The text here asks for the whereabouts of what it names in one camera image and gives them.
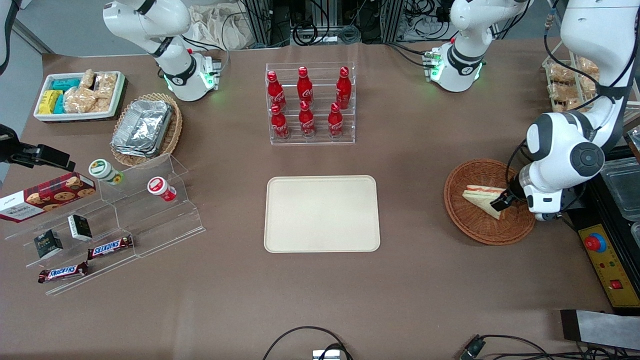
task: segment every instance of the acrylic bottle rack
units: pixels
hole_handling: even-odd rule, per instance
[[[316,135],[305,138],[300,129],[300,99],[298,98],[298,68],[307,67],[308,76],[314,86],[314,104],[311,112],[314,114]],[[331,103],[336,101],[336,83],[340,77],[340,68],[349,68],[351,80],[351,99],[349,107],[341,110],[342,113],[342,137],[332,139],[329,136],[328,116],[331,112]],[[287,119],[287,126],[291,133],[288,139],[277,138],[271,128],[271,101],[267,88],[269,81],[267,73],[275,71],[278,81],[284,89],[287,107],[282,112]],[[272,145],[331,145],[349,144],[356,141],[356,68],[350,61],[328,63],[268,63],[264,73],[265,93],[267,99],[266,115],[269,126],[269,139]]]

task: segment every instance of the brown tabletop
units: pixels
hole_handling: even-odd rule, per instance
[[[433,44],[421,44],[422,49]],[[523,241],[481,245],[449,220],[442,188],[472,158],[506,161],[550,108],[540,40],[495,42],[480,79],[461,94],[425,82],[383,45],[232,53],[220,90],[179,102],[175,157],[207,229],[57,297],[24,267],[19,243],[0,246],[0,354],[8,359],[260,359],[299,325],[335,331],[357,359],[450,359],[476,333],[522,336],[548,350],[562,340],[558,309],[609,306],[578,237],[538,223]],[[357,140],[347,146],[273,147],[265,63],[355,61]],[[151,56],[46,56],[45,74],[119,70],[125,103],[168,92]],[[112,159],[114,122],[43,124],[21,140],[69,152],[83,171]],[[4,192],[61,174],[14,165]],[[371,175],[378,185],[375,252],[270,254],[263,247],[266,185],[274,176]],[[271,359],[309,359],[328,336],[282,340]],[[493,341],[484,354],[531,351]]]

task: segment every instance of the cookie box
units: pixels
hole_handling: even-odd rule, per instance
[[[0,199],[0,218],[21,222],[95,193],[87,177],[70,172]]]

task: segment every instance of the floor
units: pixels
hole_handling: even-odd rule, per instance
[[[203,4],[222,0],[183,1]],[[144,53],[139,47],[109,32],[102,21],[105,3],[106,0],[65,0],[61,5],[59,1],[33,1],[18,13],[18,19],[58,54],[102,56]],[[546,1],[537,0],[527,16],[509,32],[508,38],[542,37],[548,9]],[[54,24],[66,24],[66,28],[56,29]],[[42,62],[39,54],[21,38],[14,35],[11,41],[11,60],[0,77],[0,94],[3,95],[0,113],[3,114],[2,123],[20,134],[42,82]],[[0,163],[0,186],[8,167]]]

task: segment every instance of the wicker basket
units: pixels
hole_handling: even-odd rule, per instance
[[[475,159],[456,167],[444,186],[444,202],[451,220],[474,240],[488,245],[509,245],[522,240],[536,223],[534,215],[526,204],[514,201],[502,212],[500,220],[473,205],[462,193],[467,185],[505,188],[504,171],[506,165],[491,159]],[[509,176],[516,175],[509,169]]]
[[[178,139],[180,138],[180,132],[182,131],[182,114],[180,113],[178,104],[176,104],[175,100],[173,100],[170,96],[165,94],[157,94],[157,93],[142,95],[141,97],[137,98],[134,101],[137,101],[137,100],[164,101],[171,104],[171,106],[173,107],[173,112],[171,114],[169,127],[167,128],[166,133],[164,135],[162,147],[160,148],[160,153],[158,155],[171,154],[173,150],[175,150],[175,146],[178,145]],[[113,130],[114,134],[116,133],[116,131],[118,131],[118,127],[122,122],[122,118],[124,118],[124,115],[127,113],[127,110],[129,109],[132,103],[133,102],[127,105],[127,107],[120,114],[120,118],[116,123],[116,128]],[[152,159],[152,158],[144,158],[142,156],[131,156],[131,155],[120,154],[119,152],[115,151],[114,148],[111,148],[111,152],[113,153],[113,156],[116,158],[116,160],[118,160],[119,163],[130,166],[130,167],[142,164],[143,162]]]

